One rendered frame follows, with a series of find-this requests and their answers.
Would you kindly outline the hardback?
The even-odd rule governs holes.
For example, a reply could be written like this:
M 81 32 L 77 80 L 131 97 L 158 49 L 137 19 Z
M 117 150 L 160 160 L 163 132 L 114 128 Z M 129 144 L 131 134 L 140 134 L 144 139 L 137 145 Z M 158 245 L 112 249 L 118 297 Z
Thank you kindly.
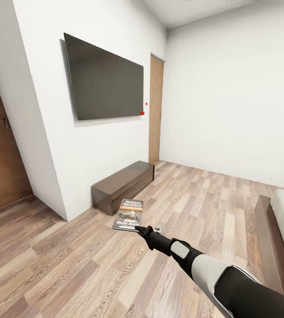
M 143 207 L 144 201 L 123 199 L 112 228 L 139 233 L 135 226 L 140 226 Z

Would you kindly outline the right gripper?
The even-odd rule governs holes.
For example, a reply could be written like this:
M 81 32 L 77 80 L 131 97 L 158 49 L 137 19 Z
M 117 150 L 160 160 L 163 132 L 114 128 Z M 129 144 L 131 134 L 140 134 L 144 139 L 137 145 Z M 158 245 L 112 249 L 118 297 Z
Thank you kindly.
M 154 232 L 152 226 L 148 226 L 148 227 L 135 226 L 135 228 L 139 231 L 138 234 L 146 240 L 149 249 L 151 250 L 156 249 L 159 251 L 160 242 L 164 238 L 163 235 L 160 235 Z

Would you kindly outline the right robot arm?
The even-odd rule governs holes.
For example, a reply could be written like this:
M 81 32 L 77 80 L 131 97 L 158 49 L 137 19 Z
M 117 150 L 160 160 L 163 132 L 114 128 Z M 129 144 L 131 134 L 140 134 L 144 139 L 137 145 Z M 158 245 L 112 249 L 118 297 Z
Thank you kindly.
M 225 318 L 284 318 L 284 295 L 261 284 L 241 266 L 165 237 L 162 225 L 155 230 L 135 228 L 149 249 L 172 256 Z

